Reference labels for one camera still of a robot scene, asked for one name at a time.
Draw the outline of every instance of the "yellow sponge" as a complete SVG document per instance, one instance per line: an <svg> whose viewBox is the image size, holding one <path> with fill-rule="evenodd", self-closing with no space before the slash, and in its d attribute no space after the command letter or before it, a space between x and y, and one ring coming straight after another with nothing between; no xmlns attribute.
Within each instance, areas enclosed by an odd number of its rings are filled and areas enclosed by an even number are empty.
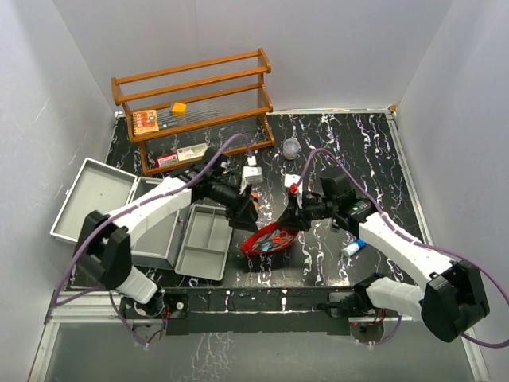
<svg viewBox="0 0 509 382"><path fill-rule="evenodd" d="M176 102L172 106L172 114L173 115L184 115L186 107L187 106L185 105L185 103Z"/></svg>

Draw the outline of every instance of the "black marble table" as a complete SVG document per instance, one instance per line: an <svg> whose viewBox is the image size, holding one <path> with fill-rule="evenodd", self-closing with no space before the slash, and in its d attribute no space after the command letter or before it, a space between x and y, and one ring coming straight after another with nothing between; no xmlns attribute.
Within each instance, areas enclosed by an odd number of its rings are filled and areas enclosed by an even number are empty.
<svg viewBox="0 0 509 382"><path fill-rule="evenodd" d="M276 146L256 154L264 176L263 184L255 186L260 200L259 227L275 221L285 208L284 175L300 174L309 152L324 147L340 157L346 168L396 223L413 235L421 236L385 114L269 115L268 118ZM297 138L302 147L295 161L287 161L282 156L282 143L290 137ZM192 138L192 133L189 133L186 141L192 143ZM226 138L219 136L211 142L220 145ZM229 170L232 181L238 180L245 160L244 154L231 157ZM107 164L142 175L140 153L129 142L124 118L117 120ZM333 164L321 154L316 156L304 187L320 192L317 175L326 166ZM246 258L239 247L249 235L249 232L234 230L224 277L219 282L181 276L167 270L143 271L162 287L185 290L200 287L207 290L341 288L351 287L373 272L382 272L392 279L411 283L395 263L372 247L367 246L350 259L343 257L340 250L355 238L344 231L334 232L329 220L315 221L312 229L301 232L290 248L273 255ZM93 285L79 270L70 283L71 289Z"/></svg>

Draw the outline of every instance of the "gray tray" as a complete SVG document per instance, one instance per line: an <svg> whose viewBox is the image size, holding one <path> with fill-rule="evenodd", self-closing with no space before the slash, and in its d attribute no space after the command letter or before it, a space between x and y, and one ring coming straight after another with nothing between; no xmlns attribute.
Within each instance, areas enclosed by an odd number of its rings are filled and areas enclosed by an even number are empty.
<svg viewBox="0 0 509 382"><path fill-rule="evenodd" d="M223 278L232 232L224 211L210 205L191 208L175 273L217 281Z"/></svg>
<svg viewBox="0 0 509 382"><path fill-rule="evenodd" d="M137 178L125 171L86 158L67 192L50 235L75 244L85 216L96 209L106 213L125 205L134 193Z"/></svg>
<svg viewBox="0 0 509 382"><path fill-rule="evenodd" d="M155 189L161 182L161 179L140 177L131 201L135 201ZM132 249L133 264L173 269L184 239L181 227L183 227L188 211L189 208L181 209L167 216L140 237Z"/></svg>

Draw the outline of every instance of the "black wire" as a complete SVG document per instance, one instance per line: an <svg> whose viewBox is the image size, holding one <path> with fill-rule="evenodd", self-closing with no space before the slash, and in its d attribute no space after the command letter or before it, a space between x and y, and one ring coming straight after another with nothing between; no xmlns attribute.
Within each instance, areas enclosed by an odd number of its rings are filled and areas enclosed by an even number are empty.
<svg viewBox="0 0 509 382"><path fill-rule="evenodd" d="M156 333L152 334L152 337L147 341L147 343L149 344L161 332L162 329L159 329Z"/></svg>

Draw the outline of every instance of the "purple hose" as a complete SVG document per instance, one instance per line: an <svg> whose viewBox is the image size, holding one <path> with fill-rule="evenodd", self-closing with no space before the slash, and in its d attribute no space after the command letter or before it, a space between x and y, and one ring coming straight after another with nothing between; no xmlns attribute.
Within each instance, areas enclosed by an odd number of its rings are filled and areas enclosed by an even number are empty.
<svg viewBox="0 0 509 382"><path fill-rule="evenodd" d="M169 197L171 195L174 195L175 193L179 193L180 191L182 191L183 189L187 189L189 187L193 187L203 176L205 173L207 173L211 168L212 166L214 166L214 162L217 160L217 158L220 157L220 155L223 153L223 151L225 151L230 145L232 142L234 142L235 140L237 139L240 139L240 138L244 138L246 139L247 141L247 136L245 134L242 134L242 133L237 133L237 134L233 134L222 146L221 148L217 151L216 154L214 154L214 156L212 157L212 159L207 163L207 165L191 180L189 181L189 183L183 185L182 187L180 187L179 189L175 189L174 191L168 191L167 193L161 193L159 195L155 195L153 197L150 197L149 199L146 199L144 200L142 203L140 203L139 205L132 205L131 207L129 207L128 209L124 210L124 211L121 211L119 213L117 213L116 215L113 215L113 216L110 216L108 219L106 219L102 224L100 224L88 237L87 239L85 239L85 241L80 245L80 247L78 248L78 250L76 251L76 253L74 254L74 256L72 257L71 259L71 262L69 263L69 265L67 266L67 268L65 269L65 272L64 272L64 277L62 277L60 283L58 284L58 286L56 287L56 293L53 295L53 298L52 298L52 301L51 301L51 305L52 306L60 306L60 305L63 305L65 304L66 302L69 302L69 301L72 301L73 299L76 299L86 293L90 293L92 292L93 290L84 290L83 292L80 292L79 295L77 295L76 297L75 296L72 296L72 298L68 298L66 299L65 301L63 302L58 302L58 297L60 296L60 292L62 291L62 289L64 289L64 285L65 283L67 282L67 280L69 279L69 277L71 276L71 273L72 273L72 268L75 266L75 264L78 262L78 259L80 258L80 256L85 252L85 250L88 248L88 246L90 245L90 243L93 241L93 239L102 231L105 229L105 227L107 227L110 223L113 223L115 220L117 220L119 217L121 216L125 216L127 215L128 213L131 213L133 212L135 209L138 209L139 207L141 207L142 205L146 205L147 203L150 203L151 201L155 201L157 199L160 199L162 197ZM249 147L249 145L247 144L247 154L251 156L251 148Z"/></svg>
<svg viewBox="0 0 509 382"><path fill-rule="evenodd" d="M431 250L434 250L434 251L437 251L437 252L440 252L442 254L445 254L445 255L449 255L449 256L452 256L452 257L457 257L458 259L462 259L462 260L465 260L465 261L468 261L471 265L473 265L474 267L476 267L477 269L479 269L482 273L484 273L486 275L486 277L488 277L492 283L495 285L495 287L499 290L499 292L502 294L503 298L506 300L507 304L509 305L509 294L507 293L506 290L504 290L502 284L500 283L500 281L488 270L486 269L482 264L478 263L477 261L473 260L473 259L470 259L468 258L467 256L465 255L462 255L461 253L458 253L456 251L452 251L450 249L446 249L446 248L442 248L442 247L436 247L434 245L431 245L431 244L426 244L426 243L422 243L420 241L415 241L414 242L414 239L406 236L404 233L402 233L401 231L399 231L393 224L392 222L390 221L389 217L387 216L387 214L383 211L382 207L380 207L380 205L378 204L378 202L376 201L376 199L374 197L372 197L369 193L367 193L367 191L365 191L361 186L360 184L354 179L354 177L347 171L347 169L344 168L343 164L340 162L340 160L338 158L336 158L336 156L330 152L329 150L327 149L315 149L313 151L311 151L311 153L309 154L308 156L308 160L306 161L305 165L304 165L304 169L302 170L302 174L301 174L301 179L299 179L299 182L297 183L297 186L299 186L301 183L302 183L302 180L304 179L304 176L306 175L307 171L308 171L308 168L309 168L309 164L311 163L311 160L313 159L313 157L318 154L318 153L324 153L324 154L327 154L329 157L333 158L336 163L338 164L338 166L344 171L344 173L348 176L348 178L350 179L350 181L352 181L353 185L355 187L357 187L357 189L359 189L359 191L367 198L369 199L369 201L375 206L376 210L380 213L383 221L385 224L387 224L387 227L389 227L392 231L394 231L394 233L396 235L398 235L399 237L401 237L402 239L408 241L409 243L412 243L413 245L417 246L417 247L421 247L421 248L426 248L426 249L431 249ZM384 340L380 341L379 344L389 340L390 338L392 338L392 336L394 336L396 330L398 329L399 327L399 323L401 323L401 318L398 322L398 324L396 325L396 327L394 328L394 330L392 331L392 333L387 337L385 338ZM480 346L484 346L485 348L491 348L491 349L501 349L501 348L506 348L509 346L509 339L507 339L506 341L503 341L503 342L499 342L499 343L495 343L495 344L492 344L492 343L489 343L489 342L484 342L484 341L479 341L475 338L472 338L470 337L469 335L463 333L461 334L461 336L475 344L478 344Z"/></svg>

